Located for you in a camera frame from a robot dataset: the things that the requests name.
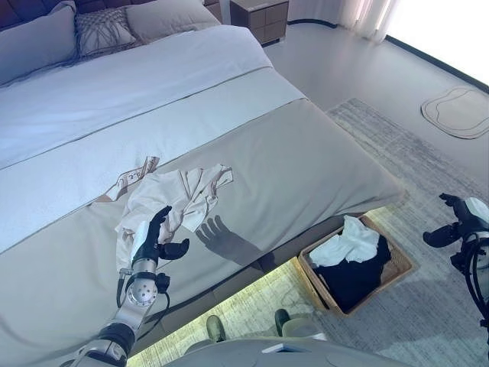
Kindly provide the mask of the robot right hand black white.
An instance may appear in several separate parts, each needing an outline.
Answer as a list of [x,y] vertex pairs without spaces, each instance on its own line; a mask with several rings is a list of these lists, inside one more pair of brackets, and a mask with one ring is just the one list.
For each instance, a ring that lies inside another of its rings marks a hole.
[[462,239],[464,243],[488,239],[488,206],[475,197],[462,199],[442,193],[439,198],[453,209],[456,222],[440,227],[433,232],[424,232],[423,241],[433,247],[442,248]]

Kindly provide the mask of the robot left hand black white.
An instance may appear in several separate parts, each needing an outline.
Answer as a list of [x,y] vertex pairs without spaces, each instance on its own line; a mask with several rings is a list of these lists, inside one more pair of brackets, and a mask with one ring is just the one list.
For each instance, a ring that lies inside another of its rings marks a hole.
[[149,222],[141,223],[134,237],[130,255],[131,265],[145,258],[155,261],[156,264],[160,259],[177,260],[188,252],[189,239],[184,239],[182,242],[159,242],[161,225],[166,221],[171,210],[171,206],[165,206]]

